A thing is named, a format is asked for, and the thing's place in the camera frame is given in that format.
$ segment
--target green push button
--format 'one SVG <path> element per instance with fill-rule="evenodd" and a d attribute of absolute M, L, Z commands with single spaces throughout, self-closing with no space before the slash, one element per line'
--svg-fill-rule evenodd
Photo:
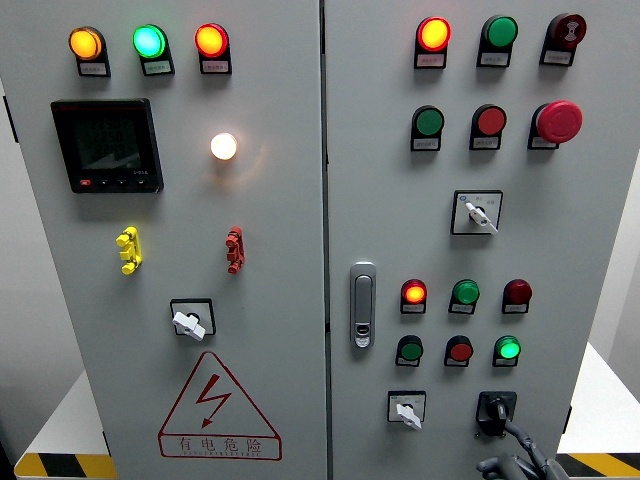
<path fill-rule="evenodd" d="M 502 358 L 511 360 L 520 355 L 520 342 L 516 337 L 506 335 L 496 342 L 496 353 Z"/>
<path fill-rule="evenodd" d="M 511 17 L 491 17 L 482 30 L 484 38 L 498 48 L 511 45 L 518 36 L 518 24 Z"/>
<path fill-rule="evenodd" d="M 480 298 L 480 288 L 473 280 L 462 280 L 453 287 L 453 297 L 463 305 L 471 305 Z"/>
<path fill-rule="evenodd" d="M 400 354 L 405 360 L 413 362 L 422 356 L 422 345 L 418 345 L 417 343 L 409 343 L 402 347 L 402 351 Z"/>
<path fill-rule="evenodd" d="M 421 112 L 416 119 L 416 127 L 423 135 L 435 135 L 444 125 L 444 116 L 435 108 L 428 108 Z"/>

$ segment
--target yellow black hazard stripe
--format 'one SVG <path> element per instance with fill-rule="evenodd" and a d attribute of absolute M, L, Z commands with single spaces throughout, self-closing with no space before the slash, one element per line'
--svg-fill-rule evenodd
<path fill-rule="evenodd" d="M 640 478 L 640 453 L 559 454 L 556 460 L 570 477 Z"/>
<path fill-rule="evenodd" d="M 19 478 L 118 478 L 110 455 L 25 453 L 14 473 Z"/>

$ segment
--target red terminal connector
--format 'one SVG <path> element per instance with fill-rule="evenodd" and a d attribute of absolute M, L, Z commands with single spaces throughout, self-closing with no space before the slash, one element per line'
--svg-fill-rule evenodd
<path fill-rule="evenodd" d="M 235 275 L 244 265 L 244 243 L 242 241 L 242 229 L 237 225 L 231 227 L 227 234 L 225 242 L 229 251 L 227 252 L 227 260 L 231 262 L 227 271 L 231 275 Z"/>

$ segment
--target yellow terminal connector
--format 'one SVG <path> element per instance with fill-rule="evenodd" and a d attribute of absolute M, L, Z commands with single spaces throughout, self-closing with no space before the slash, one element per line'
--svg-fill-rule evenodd
<path fill-rule="evenodd" d="M 120 247 L 120 260 L 126 263 L 122 266 L 122 273 L 131 275 L 142 264 L 142 250 L 140 237 L 136 227 L 129 226 L 116 238 L 116 245 Z"/>

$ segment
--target white light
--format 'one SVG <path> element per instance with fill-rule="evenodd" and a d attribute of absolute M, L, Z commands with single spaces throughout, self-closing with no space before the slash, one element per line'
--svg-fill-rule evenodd
<path fill-rule="evenodd" d="M 211 153 L 220 160 L 230 160 L 237 149 L 238 142 L 230 133 L 219 133 L 211 140 Z"/>

